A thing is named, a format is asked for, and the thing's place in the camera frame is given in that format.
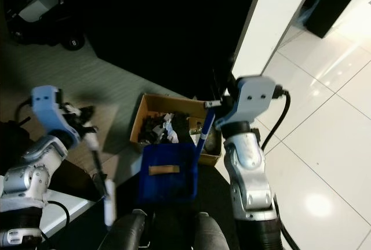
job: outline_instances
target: gray carpet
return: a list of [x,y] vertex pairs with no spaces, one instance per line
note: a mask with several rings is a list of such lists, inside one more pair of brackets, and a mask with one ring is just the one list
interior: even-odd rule
[[[93,123],[100,129],[103,162],[119,152],[124,153],[120,158],[138,157],[131,148],[129,136],[140,95],[176,93],[98,59],[88,42],[76,52],[67,51],[61,45],[15,44],[8,37],[2,6],[0,26],[1,121],[13,119],[16,106],[29,97],[33,87],[54,85],[64,91],[64,101],[76,107],[96,106]],[[28,115],[32,120],[24,127],[36,140],[44,131],[31,110],[25,107],[21,119]],[[93,162],[84,145],[71,150],[67,159],[93,172]]]

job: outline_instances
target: brown cardboard box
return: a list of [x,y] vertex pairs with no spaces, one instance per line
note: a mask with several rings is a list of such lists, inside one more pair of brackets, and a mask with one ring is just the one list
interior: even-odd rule
[[[138,135],[143,124],[143,119],[145,119],[148,115],[155,116],[159,114],[173,113],[176,111],[190,115],[191,128],[192,125],[196,124],[197,121],[203,122],[206,117],[206,110],[203,107],[203,101],[164,95],[143,95],[135,118],[132,133],[130,135],[130,142],[133,143],[138,152],[141,153],[144,148],[144,145],[138,143]],[[220,153],[218,155],[201,154],[199,163],[215,166],[219,157]]]

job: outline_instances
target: tile grout line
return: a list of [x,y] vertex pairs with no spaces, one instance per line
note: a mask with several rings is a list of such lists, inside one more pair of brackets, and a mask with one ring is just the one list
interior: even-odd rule
[[312,172],[314,172],[324,183],[326,183],[330,188],[331,190],[333,190],[341,199],[343,199],[344,202],[347,203],[348,206],[351,207],[351,209],[353,209],[370,227],[371,227],[371,224],[358,212],[355,210],[355,208],[349,204],[349,202],[347,200],[345,200],[327,181],[325,181],[315,170],[313,170],[303,159],[301,159],[299,157],[299,155],[297,155],[287,144],[285,144],[285,142],[282,141],[282,144],[284,144],[298,159],[300,159],[302,161],[302,163],[304,163]]
[[369,63],[371,63],[371,59],[369,61],[367,61],[367,63],[365,65],[363,65],[347,82],[345,82],[344,85],[342,85],[340,88],[338,88],[337,91],[333,91],[332,89],[330,89],[328,86],[326,86],[324,83],[322,83],[319,79],[317,79],[315,76],[311,75],[309,72],[307,72],[305,69],[303,69],[302,67],[300,67],[300,65],[294,63],[291,59],[289,59],[288,57],[286,57],[285,55],[283,55],[282,53],[280,53],[279,51],[277,51],[278,54],[280,54],[282,57],[284,57],[286,60],[288,60],[289,62],[291,62],[292,64],[294,64],[295,66],[297,66],[298,68],[300,68],[301,70],[303,70],[305,73],[307,73],[310,77],[312,77],[314,80],[318,81],[319,83],[321,83],[323,86],[327,87],[329,90],[331,90],[332,92],[334,93],[337,93],[339,92],[343,87],[345,87],[346,84],[348,84],[358,73],[360,73]]
[[[264,126],[265,128],[267,128],[267,126],[264,124],[264,123],[262,123],[261,121],[259,121],[259,123],[261,123],[262,124],[262,126]],[[276,137],[277,138],[277,140],[278,140],[278,143],[277,144],[275,144],[270,150],[268,150],[266,153],[265,152],[263,152],[264,153],[264,155],[267,155],[272,149],[274,149],[276,146],[278,146],[279,144],[280,144],[280,142],[282,142],[282,140],[279,138],[279,137],[277,137],[276,135],[274,135],[273,134],[273,137]]]
[[353,107],[354,109],[356,109],[359,113],[361,113],[362,115],[364,115],[366,118],[368,118],[369,120],[371,120],[371,118],[366,115],[365,113],[363,113],[361,110],[359,110],[357,107],[353,106],[350,102],[346,101],[346,99],[342,98],[340,95],[338,95],[337,93],[335,93],[339,98],[341,98],[342,100],[344,100],[346,103],[348,103],[351,107]]
[[[279,53],[281,56],[283,56],[284,58],[286,58],[288,61],[290,61],[292,64],[294,64],[295,66],[297,66],[298,68],[300,68],[301,70],[303,70],[300,66],[298,66],[296,63],[292,62],[291,60],[289,60],[286,56],[282,55],[281,53]],[[360,73],[369,63],[371,63],[371,60],[366,63],[356,74],[354,74],[353,77],[351,77],[341,88],[343,88],[350,80],[352,80],[358,73]],[[305,70],[303,70],[306,74],[308,74],[310,77],[312,77],[313,79],[315,79],[316,81],[318,81],[316,78],[314,78],[311,74],[309,74],[308,72],[306,72]],[[341,99],[343,99],[340,95],[337,94],[337,92],[334,92],[333,90],[331,90],[330,88],[328,88],[331,92],[333,92],[333,94],[325,101],[323,102],[317,109],[315,109],[306,119],[304,119],[304,121],[302,121],[301,123],[299,123],[292,131],[290,131],[285,137],[283,137],[282,139],[280,139],[279,137],[277,137],[279,140],[281,140],[283,142],[283,140],[285,140],[292,132],[294,132],[301,124],[303,124],[303,122],[305,122],[307,119],[309,119],[310,116],[312,116],[319,108],[321,108],[327,101],[329,101],[334,95],[337,95],[338,97],[340,97]],[[345,102],[347,102],[350,106],[352,106],[354,109],[356,109],[357,111],[359,111],[356,107],[354,107],[352,104],[350,104],[348,101],[346,101],[345,99],[343,99]],[[363,112],[359,111],[362,115],[364,115],[366,118],[368,119],[371,119],[369,118],[367,115],[365,115]]]
[[286,57],[285,55],[283,55],[282,53],[278,52],[282,57],[284,57],[286,60],[288,60],[289,62],[291,62],[292,64],[294,64],[296,67],[298,67],[300,70],[304,71],[306,74],[308,74],[311,78],[313,78],[314,80],[316,80],[317,82],[319,82],[322,86],[325,86],[328,90],[330,90],[331,92],[333,93],[336,93],[334,92],[332,89],[330,89],[328,86],[326,86],[324,83],[322,83],[319,79],[313,77],[309,72],[307,72],[306,70],[304,70],[302,67],[300,67],[298,64],[294,63],[291,59],[289,59],[288,57]]
[[356,250],[358,250],[362,246],[362,244],[365,242],[365,240],[367,239],[367,237],[369,236],[370,233],[371,233],[371,230],[369,230],[369,232],[367,233],[365,238],[361,241],[361,244],[356,248]]
[[359,43],[359,41],[355,41],[355,40],[350,39],[349,37],[347,37],[346,35],[342,34],[341,32],[338,32],[338,31],[337,31],[338,29],[339,29],[339,28],[336,28],[336,30],[335,30],[335,32],[336,32],[337,34],[339,34],[339,35],[341,35],[342,37],[344,37],[347,41],[350,41],[350,42],[352,42],[352,43],[357,43],[358,46],[359,46],[362,50],[371,53],[371,51],[369,51],[368,49],[364,48],[364,47]]
[[297,34],[295,34],[294,36],[292,36],[291,38],[289,38],[288,40],[286,40],[284,43],[281,43],[278,45],[278,48],[277,48],[277,51],[278,49],[286,46],[288,43],[290,43],[291,41],[293,41],[294,39],[296,39],[299,35],[301,35],[303,32],[305,32],[304,29],[301,29],[300,32],[298,32]]
[[360,70],[357,71],[356,74],[354,74],[347,82],[345,82],[344,85],[342,85],[337,91],[335,91],[335,93],[338,93],[343,87],[345,87],[354,77],[356,77],[358,75],[358,73],[360,73],[369,63],[371,63],[371,60],[369,60],[364,66],[362,66],[362,68]]
[[315,112],[318,111],[324,104],[326,104],[327,101],[329,101],[336,93],[332,94],[329,98],[326,99],[325,102],[323,102],[320,106],[318,106],[317,109],[315,109],[304,121],[299,123],[294,129],[292,129],[281,141],[285,140],[292,132],[294,132],[300,125],[302,125],[307,119],[309,119]]

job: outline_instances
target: black hose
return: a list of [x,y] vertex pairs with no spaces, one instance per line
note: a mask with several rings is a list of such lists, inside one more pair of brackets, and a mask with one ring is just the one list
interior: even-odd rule
[[56,248],[54,247],[54,244],[53,244],[52,241],[50,240],[50,238],[47,237],[46,234],[45,234],[43,231],[41,231],[41,235],[42,235],[42,237],[44,238],[44,240],[46,241],[46,243],[48,244],[49,249],[56,249]]
[[28,98],[26,101],[23,101],[21,104],[18,105],[18,107],[16,109],[16,112],[14,114],[14,120],[16,121],[17,124],[19,123],[21,109],[24,106],[26,106],[26,105],[29,105],[30,106],[31,104],[32,104],[32,98]]
[[[64,226],[63,233],[60,235],[59,240],[57,242],[57,244],[59,244],[62,241],[62,238],[65,236],[65,234],[67,232],[67,227],[70,224],[70,213],[68,212],[68,209],[63,204],[61,204],[60,202],[48,201],[48,204],[57,205],[57,206],[61,207],[63,209],[63,211],[66,213],[66,225]],[[52,243],[50,238],[46,236],[45,233],[41,232],[41,235],[45,239],[46,243],[48,244],[49,249],[56,249],[55,245]]]
[[265,139],[263,145],[261,146],[261,149],[263,151],[264,151],[265,147],[267,146],[269,140],[272,138],[274,132],[280,126],[281,122],[283,121],[283,119],[285,118],[286,114],[289,111],[290,103],[291,103],[290,93],[288,92],[288,90],[283,90],[283,93],[282,94],[286,96],[285,107],[283,108],[283,112],[282,112],[281,116],[279,117],[279,119],[277,120],[276,124],[273,126],[271,132],[268,134],[267,138]]
[[[276,207],[276,212],[277,212],[277,215],[279,217],[281,217],[279,215],[279,207],[278,207],[278,203],[277,203],[277,197],[276,195],[274,195],[273,197],[273,201],[274,201],[274,205]],[[292,250],[300,250],[299,246],[297,246],[297,244],[295,243],[294,239],[291,237],[291,235],[289,234],[289,232],[287,231],[285,225],[283,225],[283,222],[281,220],[281,232],[283,234],[283,237],[285,238],[285,240],[288,242],[288,244],[290,245],[291,249]]]
[[101,186],[103,189],[103,194],[105,197],[109,197],[107,188],[106,188],[106,183],[104,182],[104,180],[106,179],[106,176],[104,175],[103,170],[102,170],[102,165],[99,160],[99,153],[97,150],[92,150],[92,154],[93,154],[93,161],[95,164],[95,168],[97,169],[98,178],[99,178],[99,181],[101,182]]

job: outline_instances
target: blue plastic basket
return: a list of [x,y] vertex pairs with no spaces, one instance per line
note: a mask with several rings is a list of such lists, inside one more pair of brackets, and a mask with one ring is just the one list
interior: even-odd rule
[[[146,146],[140,170],[139,203],[192,201],[197,194],[198,158],[192,143]],[[149,166],[164,165],[178,165],[180,172],[149,175]]]

